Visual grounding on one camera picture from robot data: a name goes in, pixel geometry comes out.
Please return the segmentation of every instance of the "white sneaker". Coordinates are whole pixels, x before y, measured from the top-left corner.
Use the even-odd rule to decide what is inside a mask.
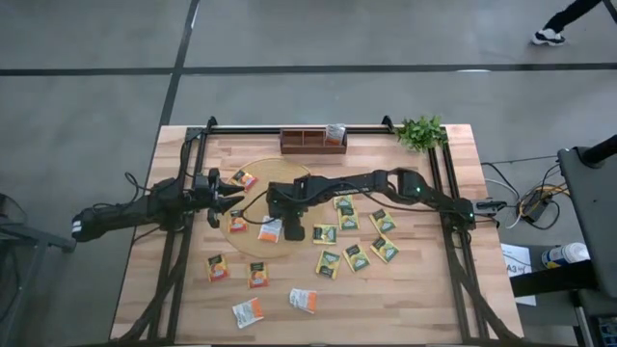
[[[555,33],[552,29],[543,29],[533,35],[531,42],[537,45],[558,46],[564,44],[566,39],[561,34]]]

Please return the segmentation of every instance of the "leaves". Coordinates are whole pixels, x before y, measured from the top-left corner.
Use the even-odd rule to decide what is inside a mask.
[[[430,120],[421,116],[419,121],[403,120],[403,127],[396,128],[398,142],[417,151],[446,143],[445,130],[441,127],[441,117],[433,116]]]

